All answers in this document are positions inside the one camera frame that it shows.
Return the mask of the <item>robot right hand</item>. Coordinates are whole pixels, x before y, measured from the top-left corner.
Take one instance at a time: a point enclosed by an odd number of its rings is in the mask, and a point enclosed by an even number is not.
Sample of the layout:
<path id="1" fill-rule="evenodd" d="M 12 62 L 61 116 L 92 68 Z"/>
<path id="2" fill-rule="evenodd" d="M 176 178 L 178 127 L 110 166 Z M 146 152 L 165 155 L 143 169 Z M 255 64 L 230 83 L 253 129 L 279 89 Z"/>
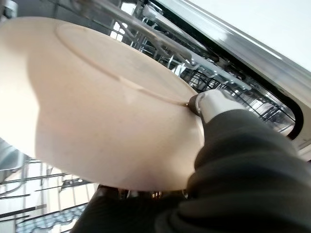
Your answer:
<path id="1" fill-rule="evenodd" d="M 311 165 L 291 141 L 220 90 L 193 96 L 205 143 L 188 198 L 120 200 L 99 186 L 74 233 L 308 233 Z"/>

